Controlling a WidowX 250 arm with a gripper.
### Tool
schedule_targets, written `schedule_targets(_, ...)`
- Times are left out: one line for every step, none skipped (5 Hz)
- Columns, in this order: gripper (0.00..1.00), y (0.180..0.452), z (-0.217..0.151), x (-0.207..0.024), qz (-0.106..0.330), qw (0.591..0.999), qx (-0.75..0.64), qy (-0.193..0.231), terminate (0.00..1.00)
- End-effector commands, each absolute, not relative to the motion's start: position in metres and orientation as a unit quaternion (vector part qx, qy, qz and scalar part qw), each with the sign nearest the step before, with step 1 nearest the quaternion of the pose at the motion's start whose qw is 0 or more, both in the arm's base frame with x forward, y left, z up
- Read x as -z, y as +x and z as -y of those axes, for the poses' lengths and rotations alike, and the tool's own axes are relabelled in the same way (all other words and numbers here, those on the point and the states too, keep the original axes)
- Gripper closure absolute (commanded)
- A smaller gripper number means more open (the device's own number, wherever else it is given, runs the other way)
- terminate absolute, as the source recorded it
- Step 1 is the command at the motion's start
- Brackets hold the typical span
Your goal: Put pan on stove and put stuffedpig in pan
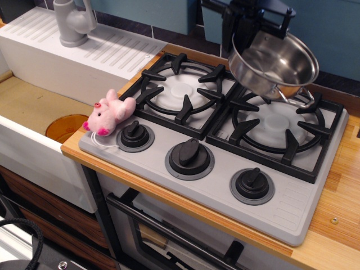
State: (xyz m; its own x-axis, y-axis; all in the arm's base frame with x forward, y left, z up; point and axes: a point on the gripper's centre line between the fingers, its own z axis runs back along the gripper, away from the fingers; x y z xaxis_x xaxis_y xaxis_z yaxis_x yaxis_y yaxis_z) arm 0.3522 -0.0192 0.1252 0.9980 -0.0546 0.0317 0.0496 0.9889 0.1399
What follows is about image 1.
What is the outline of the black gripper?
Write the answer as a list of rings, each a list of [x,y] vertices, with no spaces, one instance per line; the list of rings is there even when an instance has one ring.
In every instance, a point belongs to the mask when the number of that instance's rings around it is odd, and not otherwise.
[[[222,47],[227,53],[233,47],[232,37],[236,31],[237,51],[243,53],[260,30],[284,38],[290,20],[296,16],[295,9],[282,1],[201,1],[201,5],[222,15]],[[277,24],[266,19],[266,12],[282,17],[282,22]]]

